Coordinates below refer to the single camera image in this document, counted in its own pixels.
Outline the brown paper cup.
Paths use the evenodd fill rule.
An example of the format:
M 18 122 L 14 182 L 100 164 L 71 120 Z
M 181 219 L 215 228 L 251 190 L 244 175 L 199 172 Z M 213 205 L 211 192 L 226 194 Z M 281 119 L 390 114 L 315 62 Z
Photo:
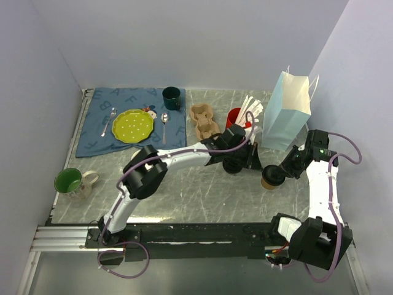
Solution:
M 265 188 L 266 190 L 275 190 L 276 188 L 278 188 L 282 183 L 278 182 L 278 183 L 269 183 L 264 177 L 261 178 L 261 185 L 263 188 Z

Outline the light blue paper bag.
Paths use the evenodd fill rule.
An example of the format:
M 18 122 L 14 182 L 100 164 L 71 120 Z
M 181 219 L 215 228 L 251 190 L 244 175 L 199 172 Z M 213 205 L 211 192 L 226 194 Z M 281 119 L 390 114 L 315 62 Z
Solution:
M 286 151 L 311 116 L 311 100 L 319 83 L 283 71 L 263 116 L 262 147 Z

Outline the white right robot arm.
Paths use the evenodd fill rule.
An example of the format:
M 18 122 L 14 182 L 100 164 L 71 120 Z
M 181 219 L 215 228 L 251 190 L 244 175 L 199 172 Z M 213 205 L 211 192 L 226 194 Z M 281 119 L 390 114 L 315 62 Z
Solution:
M 310 130 L 303 149 L 294 146 L 280 165 L 272 165 L 265 179 L 273 186 L 306 173 L 309 212 L 305 221 L 278 213 L 269 229 L 275 245 L 288 242 L 289 258 L 325 270 L 335 268 L 352 241 L 344 226 L 337 197 L 338 158 L 329 150 L 329 134 Z

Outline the black plastic cup lid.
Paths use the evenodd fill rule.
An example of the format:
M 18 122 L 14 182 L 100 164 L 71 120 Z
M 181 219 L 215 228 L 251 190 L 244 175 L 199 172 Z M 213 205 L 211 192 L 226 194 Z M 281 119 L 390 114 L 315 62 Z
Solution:
M 269 183 L 278 183 L 278 177 L 276 176 L 278 172 L 277 165 L 268 165 L 262 171 L 262 177 L 264 177 Z

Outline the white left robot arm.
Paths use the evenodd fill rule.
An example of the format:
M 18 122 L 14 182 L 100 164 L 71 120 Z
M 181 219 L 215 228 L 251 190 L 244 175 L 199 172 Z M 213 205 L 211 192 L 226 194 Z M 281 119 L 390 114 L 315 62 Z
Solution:
M 167 173 L 221 163 L 229 174 L 243 169 L 262 171 L 258 144 L 251 129 L 232 125 L 191 146 L 155 149 L 148 145 L 135 153 L 116 184 L 119 194 L 108 213 L 98 221 L 99 240 L 108 247 L 122 239 L 127 220 L 141 200 L 153 195 Z

